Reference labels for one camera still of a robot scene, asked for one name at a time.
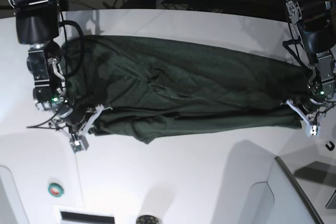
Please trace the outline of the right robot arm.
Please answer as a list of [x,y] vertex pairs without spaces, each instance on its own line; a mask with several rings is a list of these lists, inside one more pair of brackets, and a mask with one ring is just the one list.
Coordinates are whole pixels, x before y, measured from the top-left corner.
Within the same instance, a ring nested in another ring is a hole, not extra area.
[[[52,112],[53,120],[61,120],[70,133],[76,133],[86,122],[86,111],[77,106],[68,91],[67,81],[83,63],[85,45],[80,26],[73,21],[61,21],[60,0],[8,0],[14,10],[18,42],[28,45],[27,68],[34,78],[33,97],[37,109]],[[62,70],[64,56],[54,41],[60,28],[77,29],[80,36],[80,59],[72,72]]]

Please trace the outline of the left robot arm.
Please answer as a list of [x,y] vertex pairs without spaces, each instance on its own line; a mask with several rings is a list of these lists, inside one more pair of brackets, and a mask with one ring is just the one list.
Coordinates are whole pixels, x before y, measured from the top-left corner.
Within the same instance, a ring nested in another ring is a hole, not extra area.
[[307,77],[308,97],[298,100],[308,115],[324,105],[334,105],[335,0],[285,0],[291,40],[283,46]]

